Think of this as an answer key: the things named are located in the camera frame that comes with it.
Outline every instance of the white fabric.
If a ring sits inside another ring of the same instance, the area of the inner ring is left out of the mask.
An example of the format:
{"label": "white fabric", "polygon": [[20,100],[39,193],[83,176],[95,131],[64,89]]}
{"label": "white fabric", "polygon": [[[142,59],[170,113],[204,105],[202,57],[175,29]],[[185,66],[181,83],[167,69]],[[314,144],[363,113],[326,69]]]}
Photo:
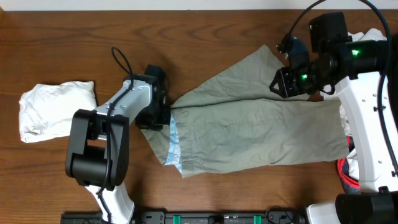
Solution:
{"label": "white fabric", "polygon": [[356,150],[353,149],[347,156],[348,175],[355,180],[359,180],[359,165]]}
{"label": "white fabric", "polygon": [[[359,32],[357,34],[350,34],[352,36],[353,41],[360,41],[360,40],[387,40],[386,37],[383,36],[383,33],[378,29],[372,28],[366,34]],[[325,87],[325,91],[330,91],[330,86]],[[326,93],[321,92],[321,96],[323,96],[324,100],[335,100],[338,98],[337,94],[327,95]],[[351,129],[349,128],[348,118],[346,115],[346,111],[343,108],[343,105],[340,106],[340,118],[341,118],[341,125],[346,133],[346,136],[352,136]],[[347,156],[347,163],[349,166],[348,174],[351,178],[355,180],[359,180],[359,166],[358,166],[358,157],[356,155],[356,150],[353,149],[351,153]]]}
{"label": "white fabric", "polygon": [[96,108],[94,82],[37,84],[19,100],[21,141],[38,142],[68,136],[78,109]]}

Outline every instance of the gray-green pants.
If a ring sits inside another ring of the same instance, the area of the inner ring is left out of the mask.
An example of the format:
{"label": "gray-green pants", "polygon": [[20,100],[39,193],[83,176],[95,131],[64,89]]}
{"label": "gray-green pants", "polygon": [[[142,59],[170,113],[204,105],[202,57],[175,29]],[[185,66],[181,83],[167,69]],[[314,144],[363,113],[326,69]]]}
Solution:
{"label": "gray-green pants", "polygon": [[346,157],[340,101],[303,101],[307,95],[284,101],[269,91],[281,67],[262,46],[179,98],[173,125],[143,130],[159,161],[190,177]]}

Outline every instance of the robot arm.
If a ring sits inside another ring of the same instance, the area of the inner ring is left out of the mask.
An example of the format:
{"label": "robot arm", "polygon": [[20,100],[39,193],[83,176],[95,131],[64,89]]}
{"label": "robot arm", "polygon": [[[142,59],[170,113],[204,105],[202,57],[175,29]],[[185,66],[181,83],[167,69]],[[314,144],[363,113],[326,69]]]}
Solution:
{"label": "robot arm", "polygon": [[[396,222],[394,202],[398,200],[398,178],[394,164],[398,155],[398,117],[397,111],[392,109],[397,103],[393,98],[397,90],[392,86],[398,71],[394,64],[386,67],[389,59],[386,57],[387,42],[351,42],[341,12],[313,19],[309,29],[312,50],[318,52],[318,59],[311,62],[300,40],[285,37],[278,49],[288,54],[290,66],[277,71],[270,90],[288,98],[314,94],[331,85],[332,91],[327,94],[337,92],[353,133],[361,194],[340,194],[334,202],[310,205],[306,209],[306,221],[310,224]],[[378,83],[384,79],[381,75],[384,70],[388,71],[389,83],[384,82],[380,88]],[[381,98],[381,104],[377,102],[378,98]],[[391,151],[382,131],[380,111]]]}
{"label": "robot arm", "polygon": [[[132,121],[140,129],[162,129],[170,123],[170,107],[165,104],[166,92],[163,90],[165,73],[149,65],[146,75],[135,75],[134,80],[125,80],[122,88],[105,104],[93,111],[78,110],[72,119],[69,139],[66,173],[90,191],[102,210],[102,219],[111,217],[112,223],[131,222],[134,203],[127,194],[124,178],[129,163],[129,126]],[[129,90],[114,106],[107,118],[109,105]],[[106,138],[107,131],[111,139]],[[111,144],[110,176],[106,190],[97,197],[101,188],[107,163],[108,148],[98,148],[87,140],[105,140]]]}

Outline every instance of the crumpled white towel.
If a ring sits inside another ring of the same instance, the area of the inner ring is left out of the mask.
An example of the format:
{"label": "crumpled white towel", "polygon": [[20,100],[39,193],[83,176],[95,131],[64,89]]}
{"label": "crumpled white towel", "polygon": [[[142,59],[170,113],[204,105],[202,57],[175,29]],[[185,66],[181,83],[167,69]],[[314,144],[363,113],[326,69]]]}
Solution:
{"label": "crumpled white towel", "polygon": [[96,108],[94,82],[37,84],[19,100],[21,141],[30,143],[70,134],[72,117],[78,109]]}
{"label": "crumpled white towel", "polygon": [[[375,28],[370,29],[366,34],[359,32],[357,34],[348,33],[348,35],[353,37],[353,41],[387,40],[387,38],[383,36],[383,33]],[[333,95],[327,95],[326,93],[321,92],[321,96],[323,96],[324,100],[334,100],[334,99],[338,98],[336,93]],[[349,128],[346,111],[344,110],[343,105],[340,106],[340,118],[341,118],[341,125],[344,128],[344,132],[346,133],[346,136],[352,136],[351,129]],[[349,167],[348,175],[355,180],[359,180],[359,165],[358,165],[358,157],[356,154],[356,149],[353,149],[350,152],[350,154],[347,156],[347,163],[348,163],[348,167]]]}

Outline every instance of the wooden table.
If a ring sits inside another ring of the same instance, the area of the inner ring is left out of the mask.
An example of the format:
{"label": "wooden table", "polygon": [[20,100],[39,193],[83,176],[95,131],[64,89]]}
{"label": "wooden table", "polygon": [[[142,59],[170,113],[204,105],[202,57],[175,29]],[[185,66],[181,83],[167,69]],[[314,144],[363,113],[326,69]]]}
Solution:
{"label": "wooden table", "polygon": [[[294,34],[309,46],[307,23]],[[393,32],[397,11],[383,12]],[[99,104],[120,89],[125,73],[111,56],[119,47],[135,72],[160,65],[175,101],[262,44],[275,49],[300,11],[8,12],[0,25],[1,223],[59,223],[64,211],[98,210],[93,196],[65,175],[68,138],[25,144],[18,101],[38,83],[95,82]],[[382,29],[371,11],[346,11],[350,32]],[[334,162],[265,166],[182,179],[161,166],[142,133],[131,126],[127,191],[139,208],[168,211],[299,208],[343,193]]]}

